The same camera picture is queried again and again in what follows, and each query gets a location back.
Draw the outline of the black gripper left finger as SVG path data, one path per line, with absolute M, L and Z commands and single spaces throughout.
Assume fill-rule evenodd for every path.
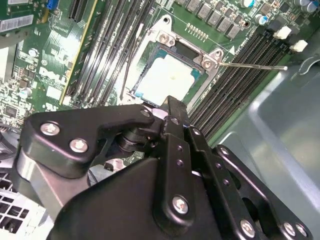
M 160 162 L 159 191 L 167 220 L 184 227 L 195 219 L 192 156 L 186 106 L 168 96 L 160 108 L 141 104 L 35 113 L 20 134 L 14 186 L 40 202 L 54 224 L 75 196 L 144 160 Z

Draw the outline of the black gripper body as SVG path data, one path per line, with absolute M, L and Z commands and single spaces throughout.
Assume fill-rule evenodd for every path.
M 53 227 L 56 240 L 223 240 L 203 181 L 192 176 L 195 214 L 187 226 L 166 219 L 160 202 L 165 181 L 160 161 L 147 159 L 129 166 L 72 198 L 58 214 Z

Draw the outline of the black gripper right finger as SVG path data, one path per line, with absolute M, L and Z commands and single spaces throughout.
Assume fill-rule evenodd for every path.
M 193 126 L 186 128 L 186 136 L 222 239 L 313 239 L 308 227 L 226 146 L 210 148 Z

